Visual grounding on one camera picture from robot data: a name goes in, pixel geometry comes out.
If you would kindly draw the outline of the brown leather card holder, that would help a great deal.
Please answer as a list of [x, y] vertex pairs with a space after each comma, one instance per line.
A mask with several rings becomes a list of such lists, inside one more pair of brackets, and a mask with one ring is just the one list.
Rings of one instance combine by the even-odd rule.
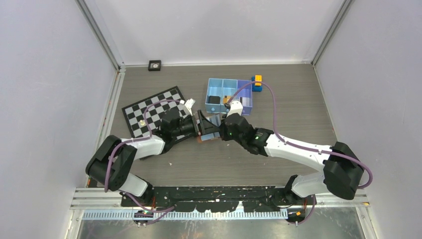
[[[220, 117], [221, 117], [221, 114], [213, 114], [213, 115], [207, 116], [206, 119], [209, 120], [212, 124], [219, 127], [221, 125], [221, 118]], [[197, 141], [199, 143], [202, 143], [202, 142], [205, 142], [205, 141], [215, 140], [215, 139], [219, 139], [219, 138], [220, 138], [220, 134], [219, 134], [219, 131], [217, 131], [217, 132], [214, 132], [214, 133], [201, 135], [200, 137], [198, 137]]]

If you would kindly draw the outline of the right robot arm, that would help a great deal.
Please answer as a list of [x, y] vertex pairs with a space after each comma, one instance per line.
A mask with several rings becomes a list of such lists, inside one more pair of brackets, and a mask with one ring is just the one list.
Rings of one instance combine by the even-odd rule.
[[363, 188], [360, 181], [368, 168], [345, 143], [329, 146], [290, 139], [270, 129], [253, 127], [237, 113], [224, 117], [219, 130], [222, 140], [234, 140], [251, 154], [283, 158], [316, 170], [289, 178], [283, 196], [290, 204], [319, 193], [352, 200]]

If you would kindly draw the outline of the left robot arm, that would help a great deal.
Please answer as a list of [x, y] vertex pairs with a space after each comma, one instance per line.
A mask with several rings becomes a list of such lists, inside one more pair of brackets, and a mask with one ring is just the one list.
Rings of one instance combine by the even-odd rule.
[[167, 110], [151, 137], [121, 139], [109, 135], [87, 164], [86, 174], [102, 183], [106, 190], [130, 193], [139, 205], [149, 205], [153, 198], [151, 184], [130, 173], [133, 162], [168, 152], [181, 135], [203, 136], [219, 131], [202, 111], [197, 113], [181, 117], [179, 110]]

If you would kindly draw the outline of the silver black card in bin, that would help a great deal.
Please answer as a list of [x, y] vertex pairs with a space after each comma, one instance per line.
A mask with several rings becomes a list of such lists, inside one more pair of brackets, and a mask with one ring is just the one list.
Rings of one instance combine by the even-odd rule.
[[240, 97], [239, 101], [242, 103], [244, 107], [251, 107], [252, 106], [252, 100], [249, 97]]

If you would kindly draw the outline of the orange card in bin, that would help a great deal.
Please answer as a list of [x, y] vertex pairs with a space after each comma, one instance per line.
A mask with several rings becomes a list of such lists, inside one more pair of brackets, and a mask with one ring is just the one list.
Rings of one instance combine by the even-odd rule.
[[223, 104], [227, 104], [228, 102], [229, 102], [229, 100], [231, 99], [231, 96], [224, 96], [223, 97], [223, 100], [222, 100], [222, 103]]

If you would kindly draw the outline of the purple right bin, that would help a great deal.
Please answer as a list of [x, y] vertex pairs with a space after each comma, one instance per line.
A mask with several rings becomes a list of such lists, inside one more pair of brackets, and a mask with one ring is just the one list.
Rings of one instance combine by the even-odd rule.
[[239, 100], [242, 103], [242, 115], [249, 116], [253, 108], [252, 85], [248, 85], [244, 89], [242, 89], [236, 95], [235, 99]]

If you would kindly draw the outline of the light blue left bin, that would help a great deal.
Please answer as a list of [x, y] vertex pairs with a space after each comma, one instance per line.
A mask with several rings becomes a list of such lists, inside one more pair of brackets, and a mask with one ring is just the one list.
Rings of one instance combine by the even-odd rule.
[[[208, 86], [207, 86], [207, 93], [205, 98], [205, 108], [208, 113], [220, 113], [221, 112], [221, 92], [222, 92], [222, 81], [223, 79], [219, 78], [209, 78]], [[208, 97], [209, 96], [220, 96], [220, 104], [208, 104]]]

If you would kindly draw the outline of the light blue bin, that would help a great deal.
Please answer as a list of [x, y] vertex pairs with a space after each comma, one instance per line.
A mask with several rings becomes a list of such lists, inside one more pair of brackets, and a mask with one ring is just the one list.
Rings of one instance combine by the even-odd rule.
[[[222, 81], [223, 79], [219, 78], [209, 78], [208, 86], [207, 86], [207, 93], [205, 98], [205, 108], [208, 113], [220, 113], [221, 112], [221, 92], [222, 92]], [[208, 97], [209, 96], [220, 96], [220, 104], [208, 104]]]
[[222, 92], [221, 92], [221, 104], [224, 96], [233, 96], [237, 91], [237, 80], [234, 79], [223, 79], [222, 81]]

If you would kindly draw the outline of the light blue middle bin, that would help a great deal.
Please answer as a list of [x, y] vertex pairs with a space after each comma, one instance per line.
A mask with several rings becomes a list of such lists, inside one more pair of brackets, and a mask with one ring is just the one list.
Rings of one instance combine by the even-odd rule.
[[237, 91], [237, 80], [234, 79], [223, 79], [222, 81], [222, 92], [221, 92], [221, 104], [224, 96], [233, 96]]

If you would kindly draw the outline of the blue yellow toy block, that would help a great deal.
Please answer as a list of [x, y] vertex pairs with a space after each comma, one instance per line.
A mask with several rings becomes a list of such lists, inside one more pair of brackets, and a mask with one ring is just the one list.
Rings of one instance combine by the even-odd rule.
[[261, 92], [263, 87], [262, 87], [262, 76], [261, 75], [255, 75], [253, 77], [251, 77], [251, 81], [254, 82], [252, 84], [252, 91], [253, 92]]

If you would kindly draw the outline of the black white chessboard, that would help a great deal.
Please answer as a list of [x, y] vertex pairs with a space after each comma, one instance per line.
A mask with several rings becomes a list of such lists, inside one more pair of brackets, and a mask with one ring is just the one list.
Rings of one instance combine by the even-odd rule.
[[178, 109], [181, 117], [186, 116], [183, 106], [176, 102], [184, 99], [179, 87], [173, 86], [122, 108], [131, 137], [149, 136], [148, 128], [153, 132], [157, 131], [165, 111], [172, 108]]

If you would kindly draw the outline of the small black square box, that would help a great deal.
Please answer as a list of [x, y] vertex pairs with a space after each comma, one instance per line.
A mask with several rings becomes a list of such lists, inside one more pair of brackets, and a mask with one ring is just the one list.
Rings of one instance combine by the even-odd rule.
[[148, 64], [148, 71], [160, 71], [161, 65], [161, 60], [150, 60]]

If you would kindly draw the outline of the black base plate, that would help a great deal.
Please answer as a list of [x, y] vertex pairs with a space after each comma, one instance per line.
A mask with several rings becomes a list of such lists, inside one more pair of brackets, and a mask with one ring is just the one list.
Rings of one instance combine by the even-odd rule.
[[120, 191], [123, 207], [151, 207], [153, 211], [205, 213], [275, 212], [298, 206], [313, 208], [314, 195], [301, 198], [283, 186], [149, 186], [141, 196]]

